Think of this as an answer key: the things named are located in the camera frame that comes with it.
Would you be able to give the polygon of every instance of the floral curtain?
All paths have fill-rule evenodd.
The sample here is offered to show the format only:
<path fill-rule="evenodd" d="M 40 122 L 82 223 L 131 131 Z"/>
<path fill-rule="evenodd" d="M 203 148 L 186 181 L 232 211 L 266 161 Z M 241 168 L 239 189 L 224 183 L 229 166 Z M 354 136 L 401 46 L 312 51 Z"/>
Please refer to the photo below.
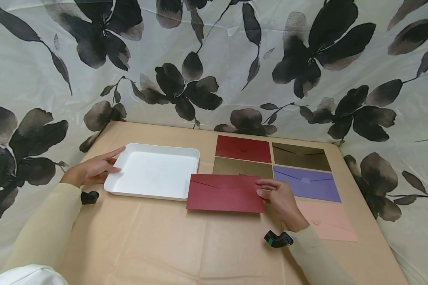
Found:
<path fill-rule="evenodd" d="M 111 120 L 338 145 L 428 284 L 428 0 L 0 0 L 0 262 Z"/>

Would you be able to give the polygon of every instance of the red envelope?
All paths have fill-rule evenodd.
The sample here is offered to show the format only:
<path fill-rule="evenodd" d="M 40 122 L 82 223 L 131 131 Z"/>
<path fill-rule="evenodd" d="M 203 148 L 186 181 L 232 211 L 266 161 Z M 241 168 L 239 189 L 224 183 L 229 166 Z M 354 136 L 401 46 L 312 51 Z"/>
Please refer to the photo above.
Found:
<path fill-rule="evenodd" d="M 192 174 L 187 210 L 263 213 L 256 176 Z"/>
<path fill-rule="evenodd" d="M 271 163 L 270 143 L 231 136 L 217 136 L 216 156 Z"/>

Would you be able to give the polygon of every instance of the white tray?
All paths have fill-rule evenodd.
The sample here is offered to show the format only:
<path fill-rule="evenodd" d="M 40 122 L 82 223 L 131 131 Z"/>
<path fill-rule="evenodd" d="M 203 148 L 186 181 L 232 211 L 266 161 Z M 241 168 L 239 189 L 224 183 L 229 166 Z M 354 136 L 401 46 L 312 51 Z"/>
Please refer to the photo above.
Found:
<path fill-rule="evenodd" d="M 150 144 L 128 144 L 109 174 L 105 190 L 116 195 L 187 201 L 190 175 L 197 173 L 196 149 Z"/>

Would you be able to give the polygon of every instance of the table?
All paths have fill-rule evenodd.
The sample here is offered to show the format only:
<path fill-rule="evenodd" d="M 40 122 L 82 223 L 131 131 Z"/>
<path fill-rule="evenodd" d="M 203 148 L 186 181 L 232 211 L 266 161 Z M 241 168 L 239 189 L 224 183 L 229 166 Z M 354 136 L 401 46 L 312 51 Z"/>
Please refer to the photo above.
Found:
<path fill-rule="evenodd" d="M 333 144 L 111 122 L 84 160 L 128 143 L 195 148 L 198 173 L 211 174 L 217 135 L 323 149 L 358 243 L 324 240 L 359 285 L 407 284 L 344 159 Z M 264 214 L 188 212 L 185 203 L 112 195 L 101 185 L 95 205 L 83 206 L 60 273 L 70 285 L 308 284 L 288 249 L 263 236 L 282 231 L 273 210 Z"/>

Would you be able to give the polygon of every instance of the envelope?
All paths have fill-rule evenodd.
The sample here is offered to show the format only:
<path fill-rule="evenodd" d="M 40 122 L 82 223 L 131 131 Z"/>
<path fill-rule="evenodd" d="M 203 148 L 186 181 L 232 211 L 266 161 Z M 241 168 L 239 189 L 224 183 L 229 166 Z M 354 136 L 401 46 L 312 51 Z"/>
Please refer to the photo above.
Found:
<path fill-rule="evenodd" d="M 331 173 L 274 166 L 274 179 L 289 183 L 296 197 L 341 202 Z"/>
<path fill-rule="evenodd" d="M 270 143 L 230 136 L 217 136 L 216 156 L 271 163 Z"/>
<path fill-rule="evenodd" d="M 297 206 L 320 238 L 358 242 L 342 204 L 297 200 Z"/>
<path fill-rule="evenodd" d="M 273 179 L 271 164 L 224 157 L 214 159 L 213 174 L 249 175 Z"/>
<path fill-rule="evenodd" d="M 245 175 L 192 174 L 187 210 L 263 213 L 263 201 L 257 195 L 260 179 Z"/>
<path fill-rule="evenodd" d="M 331 171 L 322 149 L 301 145 L 272 143 L 274 163 L 323 171 Z"/>

